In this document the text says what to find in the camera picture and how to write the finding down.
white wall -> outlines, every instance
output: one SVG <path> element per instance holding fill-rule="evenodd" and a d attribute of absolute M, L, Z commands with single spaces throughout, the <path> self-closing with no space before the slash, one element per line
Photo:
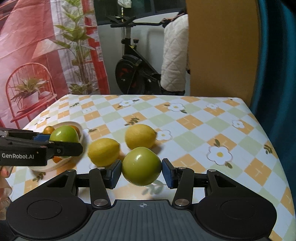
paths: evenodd
<path fill-rule="evenodd" d="M 166 13 L 135 20 L 135 22 L 158 23 L 163 18 L 171 18 L 177 13 Z M 139 39 L 138 51 L 150 64 L 161 72 L 163 62 L 163 32 L 162 26 L 136 26 L 131 29 L 131 38 Z M 111 94 L 122 94 L 116 80 L 115 67 L 122 57 L 121 28 L 111 28 L 110 25 L 98 26 L 98 33 L 107 71 Z M 186 78 L 186 95 L 190 94 L 190 76 Z"/>

table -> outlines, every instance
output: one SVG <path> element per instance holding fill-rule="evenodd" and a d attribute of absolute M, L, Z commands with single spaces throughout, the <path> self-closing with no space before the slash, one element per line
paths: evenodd
<path fill-rule="evenodd" d="M 34 118 L 25 129 L 42 132 L 48 125 L 75 121 L 85 134 L 83 145 L 101 137 L 120 143 L 122 155 L 129 149 L 124 133 L 129 125 L 151 126 L 157 132 L 153 148 L 160 159 L 168 158 L 175 167 L 185 166 L 205 173 L 216 169 L 273 203 L 277 222 L 272 241 L 295 241 L 295 211 L 289 185 L 278 156 L 264 130 L 246 104 L 239 98 L 136 95 L 66 95 Z M 8 178 L 15 200 L 67 169 L 88 173 L 95 166 L 86 153 L 48 173 L 34 173 L 28 167 L 15 167 Z M 169 199 L 176 190 L 166 187 L 162 174 L 152 184 L 137 187 L 120 177 L 115 199 Z M 79 197 L 90 203 L 87 188 Z M 193 201 L 204 197 L 202 188 L 194 189 Z"/>

blue curtain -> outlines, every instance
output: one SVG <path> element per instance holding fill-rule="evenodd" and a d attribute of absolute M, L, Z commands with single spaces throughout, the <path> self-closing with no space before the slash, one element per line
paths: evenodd
<path fill-rule="evenodd" d="M 296 203 L 296 14 L 258 0 L 261 50 L 251 111 L 273 144 Z"/>

white quilted cloth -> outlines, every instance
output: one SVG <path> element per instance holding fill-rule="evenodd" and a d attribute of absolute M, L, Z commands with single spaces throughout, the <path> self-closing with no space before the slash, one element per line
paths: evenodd
<path fill-rule="evenodd" d="M 188 61 L 188 14 L 169 23 L 164 30 L 160 85 L 167 91 L 184 91 Z"/>

dark window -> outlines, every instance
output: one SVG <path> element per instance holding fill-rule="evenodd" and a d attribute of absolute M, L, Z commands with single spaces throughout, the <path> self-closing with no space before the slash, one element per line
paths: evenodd
<path fill-rule="evenodd" d="M 124 9 L 125 16 L 137 18 L 161 14 L 165 12 L 178 12 L 184 8 L 185 0 L 132 0 L 132 7 Z M 96 20 L 98 24 L 108 24 L 108 15 L 121 15 L 121 7 L 117 0 L 94 0 Z"/>

